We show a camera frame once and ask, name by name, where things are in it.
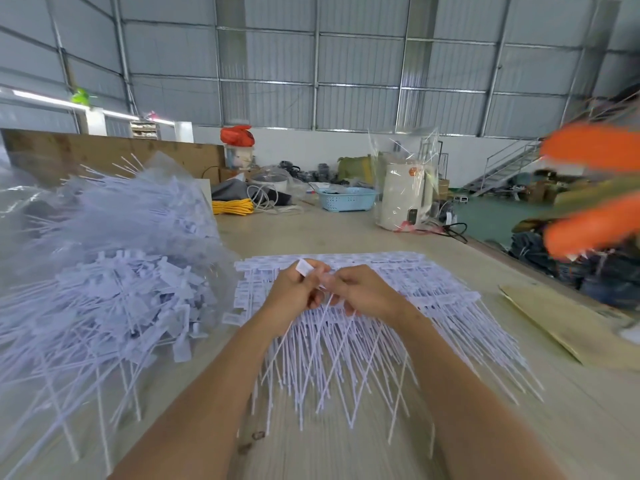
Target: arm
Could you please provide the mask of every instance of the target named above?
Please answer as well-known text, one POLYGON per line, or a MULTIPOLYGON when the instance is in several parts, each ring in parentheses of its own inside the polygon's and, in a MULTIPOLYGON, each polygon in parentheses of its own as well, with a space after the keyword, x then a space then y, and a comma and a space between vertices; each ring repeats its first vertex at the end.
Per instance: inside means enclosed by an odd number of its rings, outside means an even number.
POLYGON ((430 321, 368 266, 322 282, 348 314, 380 318, 402 339, 454 480, 562 480, 536 437, 460 360, 430 321))
POLYGON ((271 341, 306 308, 320 305, 323 263, 302 278, 294 263, 282 270, 265 304, 216 359, 147 430, 116 466, 113 480, 222 480, 246 402, 271 341))

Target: red plastic bag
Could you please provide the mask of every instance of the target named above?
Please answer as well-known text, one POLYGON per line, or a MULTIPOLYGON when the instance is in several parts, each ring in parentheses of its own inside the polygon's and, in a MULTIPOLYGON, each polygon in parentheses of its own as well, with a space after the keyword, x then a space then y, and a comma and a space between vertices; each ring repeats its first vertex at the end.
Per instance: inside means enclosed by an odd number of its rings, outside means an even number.
POLYGON ((249 129, 251 129, 251 126, 248 125, 222 128, 220 129, 220 140, 222 140, 222 143, 233 146, 253 146, 255 144, 255 138, 249 129))

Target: hand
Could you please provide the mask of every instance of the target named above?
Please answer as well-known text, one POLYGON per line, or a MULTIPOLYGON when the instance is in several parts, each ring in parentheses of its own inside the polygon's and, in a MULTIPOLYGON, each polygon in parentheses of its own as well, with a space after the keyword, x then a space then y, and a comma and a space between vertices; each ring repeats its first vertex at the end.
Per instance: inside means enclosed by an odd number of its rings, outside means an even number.
POLYGON ((283 335, 291 322, 305 310, 313 310, 322 304, 324 293, 318 290, 320 276, 331 267, 315 259, 305 259, 315 268, 307 277, 296 271, 298 261, 286 269, 281 269, 273 282, 269 295, 259 314, 268 316, 277 336, 283 335))
POLYGON ((343 267, 335 274, 324 274, 321 282, 333 293, 331 305, 344 298, 347 315, 364 314, 393 327, 411 304, 366 265, 343 267))

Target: corrugated metal wall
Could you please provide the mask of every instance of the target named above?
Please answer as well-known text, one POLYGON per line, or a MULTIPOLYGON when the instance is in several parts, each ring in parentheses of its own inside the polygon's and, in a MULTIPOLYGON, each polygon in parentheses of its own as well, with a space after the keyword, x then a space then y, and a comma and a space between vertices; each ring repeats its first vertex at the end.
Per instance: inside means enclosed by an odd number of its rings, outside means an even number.
MULTIPOLYGON (((64 99, 82 87, 94 104, 127 112, 111 0, 0 0, 0 84, 64 99)), ((77 131, 67 111, 0 103, 0 126, 77 131)))
MULTIPOLYGON (((111 0, 2 1, 6 84, 66 93, 53 15, 75 82, 124 110, 111 0)), ((640 0, 120 4, 140 112, 201 125, 539 137, 640 75, 640 0)))

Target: blue plastic basket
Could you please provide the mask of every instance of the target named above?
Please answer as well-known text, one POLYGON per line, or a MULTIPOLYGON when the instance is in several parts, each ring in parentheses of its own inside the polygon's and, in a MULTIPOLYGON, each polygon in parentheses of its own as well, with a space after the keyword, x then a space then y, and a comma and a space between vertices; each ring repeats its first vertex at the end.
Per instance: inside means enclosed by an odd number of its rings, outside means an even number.
POLYGON ((376 201, 376 192, 361 187, 346 187, 345 194, 328 194, 318 190, 323 209, 330 212, 347 212, 349 210, 368 210, 376 201))

